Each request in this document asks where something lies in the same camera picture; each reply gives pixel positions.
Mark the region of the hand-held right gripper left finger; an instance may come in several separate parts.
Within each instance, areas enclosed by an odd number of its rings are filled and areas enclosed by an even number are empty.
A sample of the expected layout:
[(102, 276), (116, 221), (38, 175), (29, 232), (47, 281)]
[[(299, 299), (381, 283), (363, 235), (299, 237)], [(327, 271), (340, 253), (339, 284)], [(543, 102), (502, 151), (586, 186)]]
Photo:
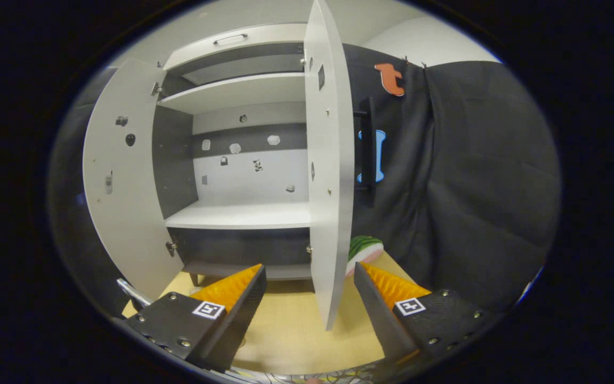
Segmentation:
[(265, 294), (266, 270), (254, 265), (195, 294), (166, 292), (156, 301), (125, 287), (140, 306), (125, 320), (134, 335), (190, 364), (224, 373)]

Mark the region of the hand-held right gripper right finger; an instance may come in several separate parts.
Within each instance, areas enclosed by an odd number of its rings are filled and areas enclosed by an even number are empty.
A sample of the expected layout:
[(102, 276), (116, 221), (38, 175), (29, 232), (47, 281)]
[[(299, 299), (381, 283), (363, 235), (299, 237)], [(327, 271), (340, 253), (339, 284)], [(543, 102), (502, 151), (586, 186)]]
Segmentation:
[(371, 264), (356, 263), (354, 282), (385, 360), (395, 365), (450, 356), (494, 321), (456, 290), (431, 292)]

